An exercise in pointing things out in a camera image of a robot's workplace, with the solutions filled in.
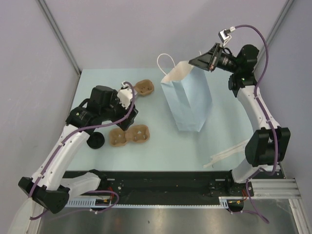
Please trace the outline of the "brown cardboard cup carrier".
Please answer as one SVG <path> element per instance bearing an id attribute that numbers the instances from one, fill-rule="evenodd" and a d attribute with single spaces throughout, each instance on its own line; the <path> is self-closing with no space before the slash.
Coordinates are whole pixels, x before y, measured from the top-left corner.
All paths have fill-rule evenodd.
<path id="1" fill-rule="evenodd" d="M 129 142 L 144 143 L 149 138 L 149 128 L 144 124 L 131 126 L 126 131 L 115 128 L 109 132 L 109 143 L 113 147 L 124 146 Z"/>

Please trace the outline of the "light blue paper bag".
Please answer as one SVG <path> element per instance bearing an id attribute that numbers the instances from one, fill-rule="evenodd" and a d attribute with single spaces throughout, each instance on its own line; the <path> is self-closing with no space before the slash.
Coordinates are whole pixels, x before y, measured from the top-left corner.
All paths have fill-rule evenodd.
<path id="1" fill-rule="evenodd" d="M 188 61 L 174 63 L 169 72 L 160 64 L 162 53 L 157 57 L 157 65 L 164 74 L 160 84 L 178 130 L 200 132 L 208 118 L 212 106 L 212 96 L 205 72 Z"/>

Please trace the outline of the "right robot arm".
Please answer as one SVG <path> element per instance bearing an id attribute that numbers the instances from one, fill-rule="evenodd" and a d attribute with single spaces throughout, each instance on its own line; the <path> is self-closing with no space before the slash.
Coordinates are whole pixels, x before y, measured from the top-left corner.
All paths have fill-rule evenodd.
<path id="1" fill-rule="evenodd" d="M 230 72 L 229 90 L 242 104 L 253 128 L 253 135 L 245 147 L 245 159 L 232 170 L 232 179 L 226 181 L 225 191 L 237 195 L 242 183 L 251 179 L 264 166 L 272 166 L 269 175 L 276 171 L 278 163 L 285 158 L 291 132 L 281 127 L 268 110 L 254 76 L 259 50 L 247 44 L 237 56 L 228 48 L 216 43 L 207 53 L 189 60 L 189 64 L 205 71 L 216 68 Z"/>

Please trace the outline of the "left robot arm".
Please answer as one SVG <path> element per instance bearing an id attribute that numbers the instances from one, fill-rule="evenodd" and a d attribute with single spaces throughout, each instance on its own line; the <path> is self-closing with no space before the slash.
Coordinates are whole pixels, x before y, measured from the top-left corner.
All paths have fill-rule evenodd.
<path id="1" fill-rule="evenodd" d="M 94 140 L 95 148 L 103 139 L 95 137 L 95 129 L 117 125 L 126 131 L 138 114 L 135 108 L 135 89 L 125 81 L 120 90 L 97 85 L 89 98 L 74 108 L 65 121 L 63 132 L 47 159 L 31 177 L 22 177 L 18 186 L 37 204 L 53 214 L 67 202 L 84 193 L 104 194 L 108 189 L 107 176 L 98 170 L 63 180 L 68 166 L 85 142 Z"/>

